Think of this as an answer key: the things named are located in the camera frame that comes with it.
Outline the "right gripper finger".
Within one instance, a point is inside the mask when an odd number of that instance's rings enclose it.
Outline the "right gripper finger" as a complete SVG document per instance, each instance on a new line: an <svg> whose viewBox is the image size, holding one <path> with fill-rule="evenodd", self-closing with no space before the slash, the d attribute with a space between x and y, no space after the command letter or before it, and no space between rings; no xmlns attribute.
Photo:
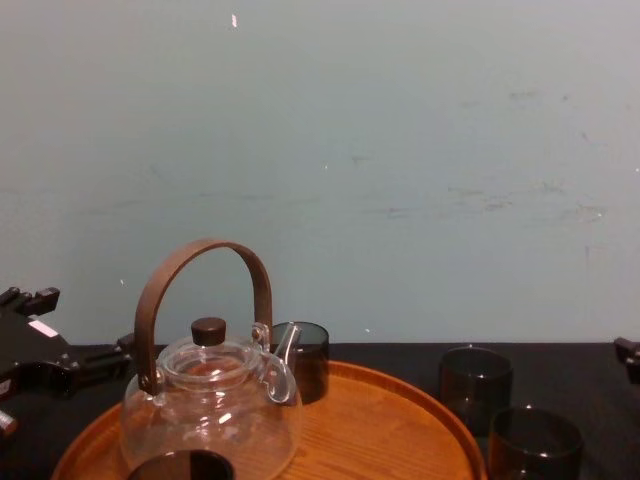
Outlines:
<svg viewBox="0 0 640 480"><path fill-rule="evenodd" d="M618 337L614 340L614 348L618 362L626 368L629 381L634 385L639 385L639 343Z"/></svg>

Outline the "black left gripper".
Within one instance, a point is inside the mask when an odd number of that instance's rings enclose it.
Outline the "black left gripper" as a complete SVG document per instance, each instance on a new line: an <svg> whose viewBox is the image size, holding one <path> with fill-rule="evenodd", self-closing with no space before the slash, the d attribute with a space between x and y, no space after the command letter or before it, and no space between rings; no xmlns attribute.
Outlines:
<svg viewBox="0 0 640 480"><path fill-rule="evenodd" d="M22 393L70 395L75 386L107 383L125 376L132 362L134 334L99 352L71 350L52 327L37 319L54 311L60 290L34 294L10 287L1 293L1 399Z"/></svg>

